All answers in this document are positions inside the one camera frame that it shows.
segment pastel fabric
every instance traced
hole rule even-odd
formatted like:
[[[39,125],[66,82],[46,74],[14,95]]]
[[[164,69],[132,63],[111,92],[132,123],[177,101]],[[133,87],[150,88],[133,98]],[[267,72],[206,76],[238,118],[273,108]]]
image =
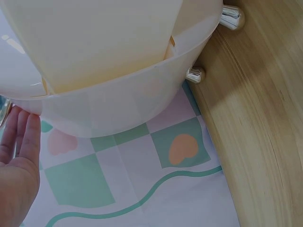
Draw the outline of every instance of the pastel fabric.
[[[42,132],[40,191],[23,226],[239,226],[187,83],[132,130],[83,139],[43,121]]]

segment wooden crib rail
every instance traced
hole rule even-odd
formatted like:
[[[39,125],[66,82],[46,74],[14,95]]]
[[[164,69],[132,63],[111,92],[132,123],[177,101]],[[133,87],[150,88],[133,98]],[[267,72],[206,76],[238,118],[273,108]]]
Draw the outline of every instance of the wooden crib rail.
[[[242,227],[303,226],[303,0],[226,0],[246,26],[219,26],[191,85]]]

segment metal ball foot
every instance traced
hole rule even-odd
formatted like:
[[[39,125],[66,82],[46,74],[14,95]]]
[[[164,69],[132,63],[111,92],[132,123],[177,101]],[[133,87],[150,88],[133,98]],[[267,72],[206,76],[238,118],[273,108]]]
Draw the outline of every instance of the metal ball foot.
[[[220,24],[232,31],[240,30],[245,25],[245,14],[239,7],[224,5]]]
[[[194,84],[200,83],[205,78],[205,71],[201,67],[192,67],[186,73],[186,79]]]

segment pink square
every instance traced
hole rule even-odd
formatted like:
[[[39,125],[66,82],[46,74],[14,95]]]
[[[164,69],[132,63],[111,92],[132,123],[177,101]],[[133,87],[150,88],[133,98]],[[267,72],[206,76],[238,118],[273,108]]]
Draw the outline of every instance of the pink square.
[[[153,133],[194,117],[195,112],[184,90],[180,89],[170,105],[146,124],[150,133]]]

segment pink heart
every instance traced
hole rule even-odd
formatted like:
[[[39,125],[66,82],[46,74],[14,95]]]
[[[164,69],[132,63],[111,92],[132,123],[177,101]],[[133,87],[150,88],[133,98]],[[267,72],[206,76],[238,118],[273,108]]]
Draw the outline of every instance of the pink heart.
[[[47,146],[52,155],[65,154],[77,148],[78,140],[74,136],[53,129],[48,137]]]

